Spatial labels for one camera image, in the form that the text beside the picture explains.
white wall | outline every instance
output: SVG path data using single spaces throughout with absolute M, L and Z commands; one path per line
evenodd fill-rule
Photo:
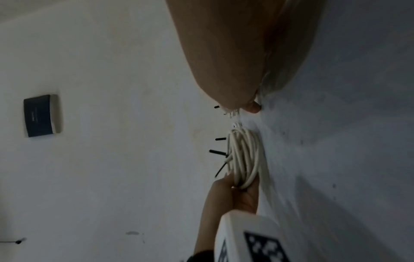
M 196 86 L 162 0 L 72 0 L 0 24 L 0 261 L 190 255 L 229 120 Z M 63 133 L 25 138 L 57 93 Z M 137 231 L 139 235 L 126 235 Z

sleeve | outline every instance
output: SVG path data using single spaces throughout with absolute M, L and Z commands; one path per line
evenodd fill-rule
M 214 251 L 206 250 L 190 257 L 187 262 L 214 262 Z

white device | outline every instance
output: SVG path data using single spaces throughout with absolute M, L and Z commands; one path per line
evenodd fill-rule
M 223 215 L 214 245 L 215 262 L 289 262 L 278 225 L 269 218 L 232 210 Z

electrical wire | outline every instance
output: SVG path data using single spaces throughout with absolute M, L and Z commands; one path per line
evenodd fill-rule
M 234 123 L 227 134 L 227 170 L 234 173 L 234 184 L 245 189 L 259 173 L 262 144 L 256 133 Z

white cable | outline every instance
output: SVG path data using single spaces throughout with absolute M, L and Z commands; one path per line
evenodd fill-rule
M 257 134 L 247 128 L 235 126 L 227 134 L 227 170 L 234 173 L 234 184 L 239 189 L 247 188 L 258 174 L 261 147 Z

